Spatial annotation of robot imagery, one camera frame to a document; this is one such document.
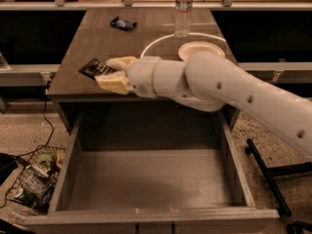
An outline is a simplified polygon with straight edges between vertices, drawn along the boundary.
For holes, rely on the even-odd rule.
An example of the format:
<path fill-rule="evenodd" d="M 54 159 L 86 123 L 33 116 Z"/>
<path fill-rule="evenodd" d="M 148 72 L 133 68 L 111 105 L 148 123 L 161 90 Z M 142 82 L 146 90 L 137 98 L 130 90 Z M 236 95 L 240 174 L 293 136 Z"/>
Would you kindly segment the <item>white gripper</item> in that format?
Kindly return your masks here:
<path fill-rule="evenodd" d="M 153 74 L 160 60 L 159 57 L 110 58 L 105 64 L 118 71 L 101 74 L 96 77 L 96 81 L 102 89 L 111 93 L 127 95 L 133 87 L 134 93 L 140 98 L 156 98 Z"/>

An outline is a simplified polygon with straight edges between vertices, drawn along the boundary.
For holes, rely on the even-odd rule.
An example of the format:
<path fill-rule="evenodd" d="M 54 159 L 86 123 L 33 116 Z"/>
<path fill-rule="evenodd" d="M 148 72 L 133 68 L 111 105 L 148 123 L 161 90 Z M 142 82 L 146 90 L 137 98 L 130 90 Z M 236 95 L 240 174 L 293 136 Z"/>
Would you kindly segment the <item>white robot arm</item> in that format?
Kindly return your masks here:
<path fill-rule="evenodd" d="M 312 101 L 266 83 L 217 54 L 187 61 L 112 58 L 96 77 L 108 92 L 170 98 L 212 112 L 230 104 L 254 118 L 304 157 L 312 157 Z"/>

